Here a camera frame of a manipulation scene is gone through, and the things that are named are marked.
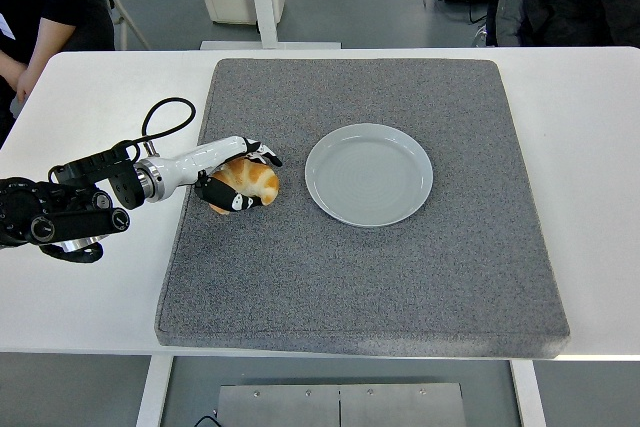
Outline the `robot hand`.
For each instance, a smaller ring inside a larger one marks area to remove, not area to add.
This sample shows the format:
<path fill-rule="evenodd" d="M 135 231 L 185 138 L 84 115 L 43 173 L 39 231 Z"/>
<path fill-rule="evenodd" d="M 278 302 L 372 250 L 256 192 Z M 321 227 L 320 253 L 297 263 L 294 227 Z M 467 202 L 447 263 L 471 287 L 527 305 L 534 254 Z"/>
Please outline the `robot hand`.
<path fill-rule="evenodd" d="M 282 162 L 260 141 L 231 136 L 154 163 L 154 198 L 164 200 L 176 188 L 191 185 L 219 213 L 271 204 L 279 193 L 273 171 Z"/>

